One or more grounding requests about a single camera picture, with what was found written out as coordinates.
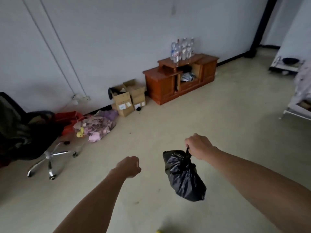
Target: hand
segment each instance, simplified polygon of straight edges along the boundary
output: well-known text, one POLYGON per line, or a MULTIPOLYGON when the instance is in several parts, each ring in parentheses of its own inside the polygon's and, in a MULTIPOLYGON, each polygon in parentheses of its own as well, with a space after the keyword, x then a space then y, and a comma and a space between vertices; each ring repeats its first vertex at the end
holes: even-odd
POLYGON ((189 147, 189 153, 197 159, 204 159, 209 149, 213 147, 212 143, 206 136, 193 134, 185 139, 186 147, 189 147))
POLYGON ((133 178, 138 173, 140 173, 142 169, 139 167, 139 158, 132 156, 121 160, 111 171, 118 172, 125 178, 133 178))

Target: yellow duck toy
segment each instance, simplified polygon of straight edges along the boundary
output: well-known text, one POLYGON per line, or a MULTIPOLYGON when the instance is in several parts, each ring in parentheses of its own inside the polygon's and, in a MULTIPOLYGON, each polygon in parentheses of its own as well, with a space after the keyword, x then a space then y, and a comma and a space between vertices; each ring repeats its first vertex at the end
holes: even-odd
POLYGON ((84 134, 84 128, 80 127, 80 131, 77 132, 77 137, 83 137, 84 134))

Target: garbage bag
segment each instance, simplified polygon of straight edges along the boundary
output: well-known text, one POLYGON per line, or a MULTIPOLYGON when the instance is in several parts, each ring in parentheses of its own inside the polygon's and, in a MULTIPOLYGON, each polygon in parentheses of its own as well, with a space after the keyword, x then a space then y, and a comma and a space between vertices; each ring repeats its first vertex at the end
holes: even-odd
POLYGON ((165 173, 176 194, 186 200, 196 202, 204 200, 206 186, 196 172, 196 166, 190 160, 189 148, 163 152, 165 173))

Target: red bag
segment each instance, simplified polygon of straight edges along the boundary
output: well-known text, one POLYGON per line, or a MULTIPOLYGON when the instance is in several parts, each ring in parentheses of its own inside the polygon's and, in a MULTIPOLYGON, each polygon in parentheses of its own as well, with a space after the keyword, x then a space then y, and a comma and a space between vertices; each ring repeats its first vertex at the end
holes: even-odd
POLYGON ((73 125, 79 121, 82 121, 83 119, 85 119, 85 117, 77 111, 57 113, 53 118, 54 122, 64 126, 62 135, 67 135, 74 132, 73 125))

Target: brown wooden furniture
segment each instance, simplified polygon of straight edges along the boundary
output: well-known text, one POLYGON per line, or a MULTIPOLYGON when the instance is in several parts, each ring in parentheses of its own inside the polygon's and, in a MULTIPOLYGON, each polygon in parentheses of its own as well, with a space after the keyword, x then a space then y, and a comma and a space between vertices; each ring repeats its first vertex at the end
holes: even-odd
POLYGON ((218 59, 215 56, 195 54, 190 59, 177 63, 170 58, 158 61, 158 67, 143 72, 149 96, 162 105, 214 81, 218 59), (178 67, 188 64, 192 66, 196 78, 192 82, 181 82, 182 71, 178 67))

